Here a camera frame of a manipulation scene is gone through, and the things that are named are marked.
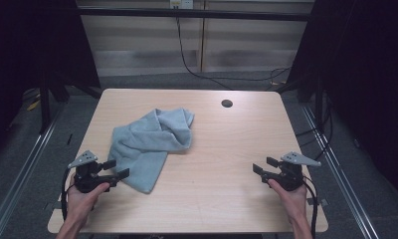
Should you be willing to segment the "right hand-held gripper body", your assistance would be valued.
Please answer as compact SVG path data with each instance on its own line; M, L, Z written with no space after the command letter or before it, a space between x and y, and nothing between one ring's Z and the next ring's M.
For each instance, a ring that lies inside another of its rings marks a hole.
M273 173L263 170L261 180L267 183L269 179L275 180L284 190L293 191L303 185L302 167L321 166L319 161L304 156L298 152L291 151L278 160L280 173Z

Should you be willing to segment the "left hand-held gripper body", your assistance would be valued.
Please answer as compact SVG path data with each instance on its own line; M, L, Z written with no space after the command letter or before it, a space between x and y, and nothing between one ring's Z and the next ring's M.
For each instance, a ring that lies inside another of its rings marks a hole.
M98 157L90 150L86 150L68 165L68 169L76 170L74 186L82 193L89 193L102 183L116 187L115 175L99 176L103 163L98 163Z

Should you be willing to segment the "light blue towel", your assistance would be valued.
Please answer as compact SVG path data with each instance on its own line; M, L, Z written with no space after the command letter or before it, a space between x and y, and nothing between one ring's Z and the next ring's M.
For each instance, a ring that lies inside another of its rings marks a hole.
M185 109L152 110L128 125L113 129L108 160L116 161L115 171L129 169L124 183L149 194L167 155L191 146L193 121L194 114Z

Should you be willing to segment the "person's right hand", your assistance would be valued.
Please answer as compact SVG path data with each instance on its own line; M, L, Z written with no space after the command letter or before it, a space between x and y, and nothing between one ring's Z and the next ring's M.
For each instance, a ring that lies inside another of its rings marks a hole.
M306 188L304 185L293 191L286 191L273 179L269 179L268 184L279 196L292 225L307 222Z

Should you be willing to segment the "person's left hand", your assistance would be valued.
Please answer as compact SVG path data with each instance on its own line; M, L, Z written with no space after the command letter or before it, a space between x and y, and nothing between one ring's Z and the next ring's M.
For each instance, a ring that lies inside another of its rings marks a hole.
M68 190L67 219L74 222L86 221L100 195L108 189L108 183L100 184L89 193L79 192L75 187L70 188Z

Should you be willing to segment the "black metal stand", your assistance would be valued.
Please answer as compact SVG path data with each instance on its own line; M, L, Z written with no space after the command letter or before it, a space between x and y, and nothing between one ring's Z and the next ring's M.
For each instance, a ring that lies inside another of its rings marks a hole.
M49 95L48 80L45 69L41 71L40 103L41 103L41 115L42 115L42 124L41 124L40 133L44 133L51 123L50 95Z
M317 85L316 85L316 92L315 92L315 124L316 129L322 130L323 122L322 122L322 101L323 101L323 85L321 77L317 77Z

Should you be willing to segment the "black curtain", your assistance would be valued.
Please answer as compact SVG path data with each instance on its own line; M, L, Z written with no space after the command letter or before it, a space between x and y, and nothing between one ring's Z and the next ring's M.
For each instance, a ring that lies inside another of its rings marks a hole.
M77 0L0 0L0 150L24 93L40 90L43 69L58 101L68 98L66 86L100 86L77 8Z
M314 0L289 81L320 88L398 191L398 0Z

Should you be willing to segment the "metal floor rail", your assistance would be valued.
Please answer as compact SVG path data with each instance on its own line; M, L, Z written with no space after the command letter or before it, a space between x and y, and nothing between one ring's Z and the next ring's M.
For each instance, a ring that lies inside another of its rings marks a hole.
M0 237L4 231L4 228L15 209L17 202L21 196L22 190L25 187L29 176L35 168L43 150L49 142L52 133L55 130L57 120L62 114L62 110L58 110L51 121L47 124L44 131L37 137L36 142L31 148L30 153L26 157L26 161L15 178L11 188L8 190L6 197L0 205Z
M311 108L309 106L305 106L302 108L302 111L307 123L313 129L314 137L322 150L322 155L324 156L363 237L365 239L380 239L369 215L362 206L332 147L330 146L328 138L316 128L316 119Z

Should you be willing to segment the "black horizontal frame bar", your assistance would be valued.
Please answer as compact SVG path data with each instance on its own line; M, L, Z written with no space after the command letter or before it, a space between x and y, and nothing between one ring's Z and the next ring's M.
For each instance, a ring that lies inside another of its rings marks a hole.
M202 19L235 19L235 20L269 20L307 22L312 19L310 14L299 13L270 13L244 11L216 11L216 10L186 10L186 9L122 9L122 8L94 8L81 7L77 9L80 15L93 16L130 16L130 17L176 17Z

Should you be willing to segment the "white wall socket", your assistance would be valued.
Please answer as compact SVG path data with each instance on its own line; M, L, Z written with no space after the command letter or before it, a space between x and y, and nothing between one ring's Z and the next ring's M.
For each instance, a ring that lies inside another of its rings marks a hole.
M193 0L170 0L169 7L171 9L192 10L194 8Z

